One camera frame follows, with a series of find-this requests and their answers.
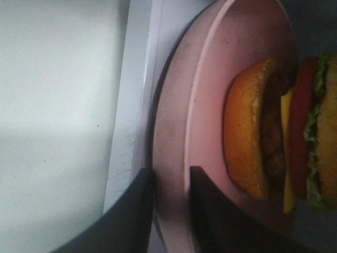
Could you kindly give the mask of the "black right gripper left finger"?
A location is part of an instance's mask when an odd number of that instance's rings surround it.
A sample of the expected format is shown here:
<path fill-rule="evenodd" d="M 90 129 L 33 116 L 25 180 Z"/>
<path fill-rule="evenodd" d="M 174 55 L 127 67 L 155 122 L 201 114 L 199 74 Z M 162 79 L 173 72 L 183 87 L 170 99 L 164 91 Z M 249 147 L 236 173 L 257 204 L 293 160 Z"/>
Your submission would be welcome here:
<path fill-rule="evenodd" d="M 147 252 L 153 215 L 153 171 L 143 168 L 118 201 L 55 252 Z"/>

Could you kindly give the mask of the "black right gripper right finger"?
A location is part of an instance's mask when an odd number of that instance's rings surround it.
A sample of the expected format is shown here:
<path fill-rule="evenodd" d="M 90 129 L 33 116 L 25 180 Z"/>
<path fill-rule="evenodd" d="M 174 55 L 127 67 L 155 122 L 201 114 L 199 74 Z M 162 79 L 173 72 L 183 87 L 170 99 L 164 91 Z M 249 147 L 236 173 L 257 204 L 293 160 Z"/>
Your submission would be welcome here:
<path fill-rule="evenodd" d="M 334 252 L 334 214 L 277 206 L 255 219 L 232 202 L 199 166 L 190 168 L 191 217 L 201 252 Z"/>

